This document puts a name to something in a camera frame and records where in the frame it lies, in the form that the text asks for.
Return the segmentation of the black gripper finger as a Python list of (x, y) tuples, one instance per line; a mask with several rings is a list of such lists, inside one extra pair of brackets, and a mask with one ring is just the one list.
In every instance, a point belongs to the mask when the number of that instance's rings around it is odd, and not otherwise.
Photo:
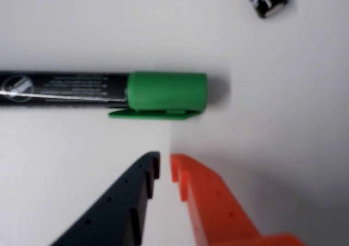
[(141, 245), (160, 153), (137, 159), (53, 245)]

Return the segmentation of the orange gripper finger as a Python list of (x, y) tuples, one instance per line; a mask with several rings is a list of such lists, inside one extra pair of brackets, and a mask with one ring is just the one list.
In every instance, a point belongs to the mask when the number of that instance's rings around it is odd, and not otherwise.
[(185, 154), (171, 154), (172, 180), (186, 202), (197, 245), (303, 245), (289, 233), (261, 234), (218, 173)]

